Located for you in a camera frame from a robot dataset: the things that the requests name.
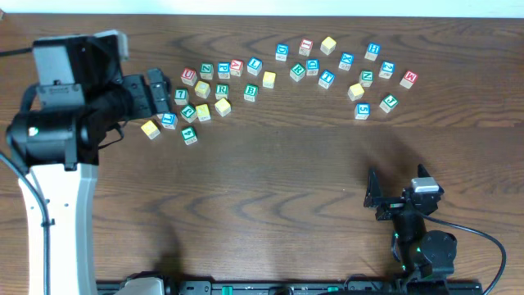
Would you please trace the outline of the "yellow O block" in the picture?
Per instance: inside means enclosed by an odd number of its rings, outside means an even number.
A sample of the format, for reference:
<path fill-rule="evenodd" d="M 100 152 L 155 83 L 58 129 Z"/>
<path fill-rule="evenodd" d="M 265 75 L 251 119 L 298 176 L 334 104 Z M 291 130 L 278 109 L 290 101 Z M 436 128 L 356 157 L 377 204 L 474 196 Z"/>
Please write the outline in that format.
<path fill-rule="evenodd" d="M 275 84 L 276 74 L 271 71 L 265 71 L 263 76 L 263 86 L 268 89 L 273 89 Z"/>

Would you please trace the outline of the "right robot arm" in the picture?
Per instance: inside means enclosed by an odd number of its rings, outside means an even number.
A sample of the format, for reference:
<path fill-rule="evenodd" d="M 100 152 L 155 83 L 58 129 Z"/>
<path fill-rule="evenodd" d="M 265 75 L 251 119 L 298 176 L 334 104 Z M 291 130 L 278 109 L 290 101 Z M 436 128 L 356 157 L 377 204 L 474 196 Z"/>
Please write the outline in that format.
<path fill-rule="evenodd" d="M 428 231 L 425 225 L 443 194 L 444 189 L 423 165 L 418 165 L 418 176 L 398 197 L 385 196 L 376 171 L 369 170 L 364 206 L 376 210 L 376 220 L 393 223 L 391 248 L 403 269 L 391 284 L 391 291 L 449 293 L 446 279 L 454 273 L 456 237 L 440 230 Z"/>

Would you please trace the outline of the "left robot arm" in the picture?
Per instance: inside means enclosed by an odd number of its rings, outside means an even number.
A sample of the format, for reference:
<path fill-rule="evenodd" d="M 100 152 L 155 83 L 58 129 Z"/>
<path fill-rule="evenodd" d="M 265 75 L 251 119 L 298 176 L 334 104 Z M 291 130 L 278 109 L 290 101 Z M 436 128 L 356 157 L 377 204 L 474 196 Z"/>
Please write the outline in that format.
<path fill-rule="evenodd" d="M 34 41 L 38 82 L 7 128 L 4 162 L 18 180 L 29 234 L 29 292 L 94 294 L 93 197 L 110 131 L 169 112 L 170 80 L 157 68 L 124 75 L 124 33 Z"/>

